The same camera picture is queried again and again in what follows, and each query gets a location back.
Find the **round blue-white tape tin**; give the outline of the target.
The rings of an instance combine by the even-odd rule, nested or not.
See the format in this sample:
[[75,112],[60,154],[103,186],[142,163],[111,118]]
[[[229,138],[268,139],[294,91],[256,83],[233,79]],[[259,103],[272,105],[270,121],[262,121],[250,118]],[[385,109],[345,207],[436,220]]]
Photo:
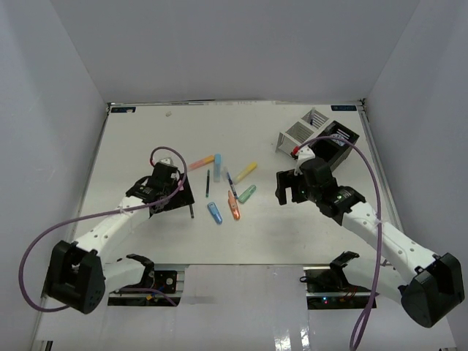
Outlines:
[[347,138],[343,135],[340,135],[338,133],[332,134],[332,141],[338,144],[339,146],[343,147],[346,145]]

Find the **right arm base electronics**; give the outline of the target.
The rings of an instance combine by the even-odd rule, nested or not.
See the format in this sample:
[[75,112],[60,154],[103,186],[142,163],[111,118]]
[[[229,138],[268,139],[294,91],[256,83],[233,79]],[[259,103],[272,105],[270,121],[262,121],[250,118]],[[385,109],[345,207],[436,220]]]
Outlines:
[[370,290],[348,282],[344,269],[359,258],[346,251],[325,266],[303,269],[299,281],[305,284],[308,310],[363,309],[369,302]]

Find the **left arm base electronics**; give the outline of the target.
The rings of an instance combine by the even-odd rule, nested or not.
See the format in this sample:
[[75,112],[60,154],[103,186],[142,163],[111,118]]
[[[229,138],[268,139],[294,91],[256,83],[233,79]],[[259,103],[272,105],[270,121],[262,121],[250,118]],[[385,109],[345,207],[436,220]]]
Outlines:
[[177,307],[184,288],[184,270],[156,265],[138,254],[128,254],[104,269],[109,306]]

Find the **purple gel pen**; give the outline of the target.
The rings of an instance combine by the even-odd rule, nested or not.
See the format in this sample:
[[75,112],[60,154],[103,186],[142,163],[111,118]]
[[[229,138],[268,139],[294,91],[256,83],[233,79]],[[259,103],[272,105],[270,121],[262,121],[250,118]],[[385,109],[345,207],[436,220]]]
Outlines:
[[310,113],[309,113],[309,124],[313,125],[314,123],[314,114],[315,114],[315,108],[312,108]]

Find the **green gel pen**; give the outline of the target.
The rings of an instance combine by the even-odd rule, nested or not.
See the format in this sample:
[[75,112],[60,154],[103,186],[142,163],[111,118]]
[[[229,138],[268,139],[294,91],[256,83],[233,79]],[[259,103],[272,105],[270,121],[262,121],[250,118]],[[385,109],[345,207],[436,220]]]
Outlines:
[[207,170],[205,182],[205,197],[209,197],[211,170]]

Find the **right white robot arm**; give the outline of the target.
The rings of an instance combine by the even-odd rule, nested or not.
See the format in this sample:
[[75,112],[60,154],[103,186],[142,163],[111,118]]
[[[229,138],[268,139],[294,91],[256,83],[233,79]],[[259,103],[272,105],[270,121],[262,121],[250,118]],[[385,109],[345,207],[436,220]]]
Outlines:
[[280,205],[313,202],[324,216],[363,239],[390,262],[381,272],[377,293],[399,302],[417,324],[431,328],[465,298],[461,263],[450,253],[438,255],[417,244],[388,222],[381,222],[365,197],[340,186],[321,158],[306,158],[291,170],[276,174]]

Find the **blue gel pen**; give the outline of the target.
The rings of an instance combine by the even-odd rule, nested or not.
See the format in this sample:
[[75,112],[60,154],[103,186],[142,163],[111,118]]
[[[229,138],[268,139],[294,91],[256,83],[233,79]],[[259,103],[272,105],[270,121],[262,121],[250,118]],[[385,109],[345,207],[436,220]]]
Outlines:
[[225,168],[224,171],[225,171],[225,173],[226,173],[227,181],[228,181],[228,184],[230,185],[231,192],[233,193],[234,198],[237,200],[237,199],[238,199],[238,194],[237,194],[237,192],[236,192],[236,190],[235,190],[235,184],[234,184],[234,182],[233,182],[233,180],[232,180],[232,177],[231,177],[231,175],[230,175],[230,172],[229,172],[229,170],[227,169],[227,167]]

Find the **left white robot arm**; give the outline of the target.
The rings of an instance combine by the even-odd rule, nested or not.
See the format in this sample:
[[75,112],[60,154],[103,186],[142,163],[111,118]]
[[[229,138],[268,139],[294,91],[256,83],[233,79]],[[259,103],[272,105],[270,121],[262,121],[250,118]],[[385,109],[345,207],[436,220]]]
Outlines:
[[153,215],[192,206],[195,199],[185,171],[157,162],[153,173],[126,191],[116,210],[71,243],[53,247],[43,292],[66,306],[89,314],[110,292],[157,294],[152,260],[127,254],[109,262],[115,248]]

